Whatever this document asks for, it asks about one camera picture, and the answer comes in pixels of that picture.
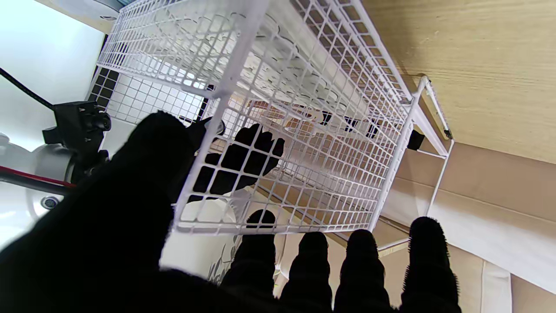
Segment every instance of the red wire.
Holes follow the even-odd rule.
[[[48,178],[48,177],[37,176],[37,175],[25,173],[25,172],[20,172],[19,170],[14,170],[12,168],[3,167],[1,165],[0,165],[0,170],[5,171],[5,172],[9,172],[9,173],[12,173],[12,174],[15,174],[15,175],[31,178],[31,179],[34,179],[34,180],[40,180],[42,182],[58,184],[58,185],[66,186],[66,187],[75,187],[76,186],[75,184],[72,184],[72,183],[63,182],[61,180],[52,179],[52,178]]]

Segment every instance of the wooden wall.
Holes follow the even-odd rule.
[[[555,1],[362,3],[402,75],[432,80],[457,142],[556,163]]]

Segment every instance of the white wire basket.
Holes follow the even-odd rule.
[[[225,124],[217,134],[210,123],[176,230],[374,227],[409,140],[412,97],[358,0],[139,0],[122,10],[98,65],[120,73],[107,108],[116,118],[138,123],[164,110],[185,125]],[[252,141],[235,140],[250,127]],[[215,153],[223,156],[209,161]],[[219,175],[206,176],[214,171],[230,191],[252,184],[220,194]],[[247,223],[256,208],[276,222]]]

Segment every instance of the black cable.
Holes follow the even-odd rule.
[[[17,79],[15,79],[12,75],[10,75],[8,72],[6,72],[3,68],[0,67],[0,74],[7,79],[9,82],[11,82],[12,84],[14,84],[16,87],[18,87],[21,91],[25,92],[28,96],[30,96],[31,98],[37,100],[40,104],[44,105],[45,107],[52,109],[52,104],[48,101],[46,101],[45,99],[41,98],[39,95],[35,94],[33,91],[31,91],[29,88],[25,87],[22,83],[20,83]]]
[[[59,194],[59,195],[66,195],[70,192],[70,189],[65,186],[42,182],[40,180],[35,180],[29,177],[20,176],[2,170],[0,170],[0,182],[6,182],[21,187],[31,188],[42,192]]]

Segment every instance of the black glove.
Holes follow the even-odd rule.
[[[251,145],[255,135],[257,134],[257,130],[261,128],[261,132],[257,137],[257,141],[255,142],[255,149],[270,152],[274,140],[272,139],[272,134],[270,132],[262,133],[262,127],[259,124],[255,124],[250,128],[242,128],[240,131],[237,132],[235,141],[245,144]],[[284,140],[282,138],[276,139],[276,145],[274,146],[274,150],[272,154],[281,157],[284,153]],[[247,158],[249,150],[248,148],[244,148],[242,146],[232,144],[228,147],[226,154],[224,155],[224,159],[222,160],[221,166],[223,168],[229,168],[233,170],[241,170],[241,166],[244,163],[245,158]],[[205,162],[207,164],[216,165],[220,160],[221,154],[218,153],[211,153],[207,154],[205,158]],[[244,167],[244,172],[253,174],[253,175],[261,175],[264,176],[268,174],[274,167],[278,165],[278,159],[270,158],[269,161],[266,163],[266,167],[263,169],[262,167],[265,165],[265,161],[267,159],[267,155],[252,151],[249,154],[249,158],[247,163]],[[197,181],[195,182],[195,186],[193,187],[194,192],[206,192],[209,186],[209,182],[214,174],[214,169],[209,167],[203,167],[199,173]],[[233,190],[234,184],[237,179],[236,173],[226,172],[224,170],[219,170],[216,173],[215,180],[211,186],[210,193],[211,194],[225,194]],[[244,176],[242,175],[239,178],[239,182],[235,190],[242,189],[246,186],[253,185],[257,182],[257,179],[254,177]],[[189,202],[192,201],[199,201],[202,200],[201,196],[192,195],[189,197]]]

